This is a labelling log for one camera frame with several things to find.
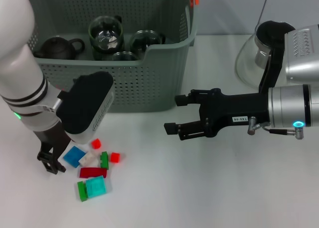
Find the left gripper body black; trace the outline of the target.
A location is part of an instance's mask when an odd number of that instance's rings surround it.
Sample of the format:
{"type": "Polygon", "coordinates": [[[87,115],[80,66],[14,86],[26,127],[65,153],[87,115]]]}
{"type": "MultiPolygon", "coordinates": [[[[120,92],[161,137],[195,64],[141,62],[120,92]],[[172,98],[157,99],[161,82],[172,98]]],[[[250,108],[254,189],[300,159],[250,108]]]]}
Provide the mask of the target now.
{"type": "Polygon", "coordinates": [[[50,158],[58,159],[70,142],[61,122],[50,129],[34,131],[34,133],[41,142],[40,152],[37,156],[39,161],[43,159],[49,161],[50,158]]]}

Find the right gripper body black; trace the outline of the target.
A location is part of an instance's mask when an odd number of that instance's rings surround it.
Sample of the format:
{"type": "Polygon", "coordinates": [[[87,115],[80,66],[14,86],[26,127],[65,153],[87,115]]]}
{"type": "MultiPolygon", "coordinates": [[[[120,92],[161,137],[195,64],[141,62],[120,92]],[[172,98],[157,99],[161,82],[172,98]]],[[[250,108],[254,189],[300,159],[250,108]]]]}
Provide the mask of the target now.
{"type": "Polygon", "coordinates": [[[215,137],[227,126],[248,125],[248,121],[234,121],[234,117],[254,117],[256,123],[269,122],[268,97],[266,94],[225,95],[215,88],[198,95],[200,136],[215,137]]]}

